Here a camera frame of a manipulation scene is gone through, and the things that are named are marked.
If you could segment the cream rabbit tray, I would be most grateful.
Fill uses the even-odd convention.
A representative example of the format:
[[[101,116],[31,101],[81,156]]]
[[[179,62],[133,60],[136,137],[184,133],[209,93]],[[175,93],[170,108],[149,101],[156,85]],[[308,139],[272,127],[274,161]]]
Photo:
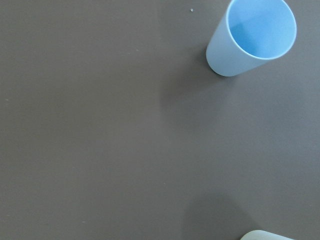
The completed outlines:
[[[252,230],[241,237],[240,240],[293,240],[282,235],[264,230]]]

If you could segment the light blue cup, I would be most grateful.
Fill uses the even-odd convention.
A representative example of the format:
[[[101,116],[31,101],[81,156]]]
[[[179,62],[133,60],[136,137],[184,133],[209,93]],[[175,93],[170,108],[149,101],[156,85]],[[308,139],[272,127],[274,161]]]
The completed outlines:
[[[233,77],[284,56],[297,37],[284,0],[232,0],[205,52],[209,67]]]

